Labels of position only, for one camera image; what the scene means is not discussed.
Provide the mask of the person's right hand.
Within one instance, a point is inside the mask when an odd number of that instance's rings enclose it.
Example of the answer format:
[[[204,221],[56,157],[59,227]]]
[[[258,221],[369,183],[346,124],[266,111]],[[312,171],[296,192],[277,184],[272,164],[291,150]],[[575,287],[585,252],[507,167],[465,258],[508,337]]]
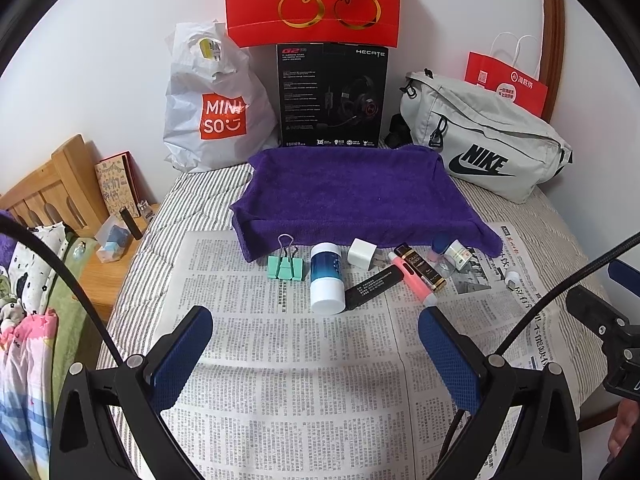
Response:
[[[636,401],[623,399],[618,404],[616,419],[610,437],[608,452],[615,458],[631,434],[632,428],[639,419],[639,404]]]

